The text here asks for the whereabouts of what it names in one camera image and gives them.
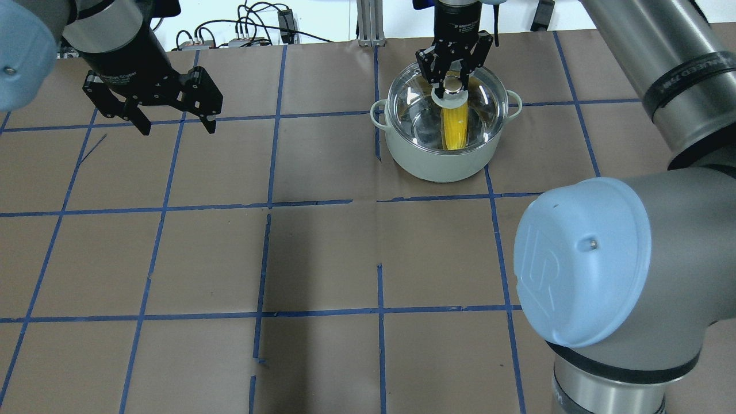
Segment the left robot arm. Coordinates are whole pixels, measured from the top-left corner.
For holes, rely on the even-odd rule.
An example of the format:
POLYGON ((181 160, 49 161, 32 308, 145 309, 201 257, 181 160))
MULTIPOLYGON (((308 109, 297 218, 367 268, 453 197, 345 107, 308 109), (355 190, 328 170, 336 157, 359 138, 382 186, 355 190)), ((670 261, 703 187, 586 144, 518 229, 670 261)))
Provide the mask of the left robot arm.
POLYGON ((34 100, 66 43, 89 64, 82 91, 103 116, 147 135, 151 123, 140 108, 170 106, 214 133, 223 94, 203 67, 176 71, 150 26, 179 13, 178 1, 3 1, 2 111, 34 100))

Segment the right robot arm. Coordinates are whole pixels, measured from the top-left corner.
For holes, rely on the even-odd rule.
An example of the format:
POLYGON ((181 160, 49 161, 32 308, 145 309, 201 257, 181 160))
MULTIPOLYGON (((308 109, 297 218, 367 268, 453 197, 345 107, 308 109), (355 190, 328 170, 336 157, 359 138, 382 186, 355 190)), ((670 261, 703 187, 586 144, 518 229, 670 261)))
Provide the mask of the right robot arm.
POLYGON ((694 1, 583 6, 673 158, 534 200, 517 294, 555 352, 552 412, 665 413, 707 328, 734 318, 734 54, 694 1))

